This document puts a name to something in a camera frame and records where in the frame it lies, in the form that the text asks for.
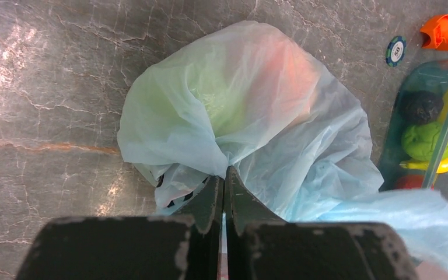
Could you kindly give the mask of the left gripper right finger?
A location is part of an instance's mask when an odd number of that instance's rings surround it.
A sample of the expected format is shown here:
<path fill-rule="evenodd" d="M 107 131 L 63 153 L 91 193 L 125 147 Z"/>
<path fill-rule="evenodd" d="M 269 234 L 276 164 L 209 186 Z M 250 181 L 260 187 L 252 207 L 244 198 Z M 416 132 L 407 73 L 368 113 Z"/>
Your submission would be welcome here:
<path fill-rule="evenodd" d="M 224 183 L 230 279 L 417 279 L 392 227 L 377 222 L 287 222 L 229 167 Z"/>

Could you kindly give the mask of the light blue plastic bag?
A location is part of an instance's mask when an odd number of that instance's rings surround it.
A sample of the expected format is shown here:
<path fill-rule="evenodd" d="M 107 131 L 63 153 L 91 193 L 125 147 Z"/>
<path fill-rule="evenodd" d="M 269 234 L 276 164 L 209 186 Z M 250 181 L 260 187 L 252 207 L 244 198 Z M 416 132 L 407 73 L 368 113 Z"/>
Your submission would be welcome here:
<path fill-rule="evenodd" d="M 117 142 L 156 186 L 160 211 L 233 166 L 288 222 L 386 223 L 411 256 L 448 272 L 448 202 L 432 190 L 380 191 L 360 101 L 274 26 L 239 22 L 147 68 Z"/>

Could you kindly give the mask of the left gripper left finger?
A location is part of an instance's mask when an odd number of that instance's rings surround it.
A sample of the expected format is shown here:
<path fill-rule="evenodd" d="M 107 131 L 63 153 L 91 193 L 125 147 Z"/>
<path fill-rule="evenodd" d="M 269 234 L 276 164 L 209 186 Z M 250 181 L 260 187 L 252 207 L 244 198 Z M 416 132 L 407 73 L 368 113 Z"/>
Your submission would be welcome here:
<path fill-rule="evenodd" d="M 70 216 L 37 234 L 17 279 L 216 279 L 223 180 L 169 216 Z"/>

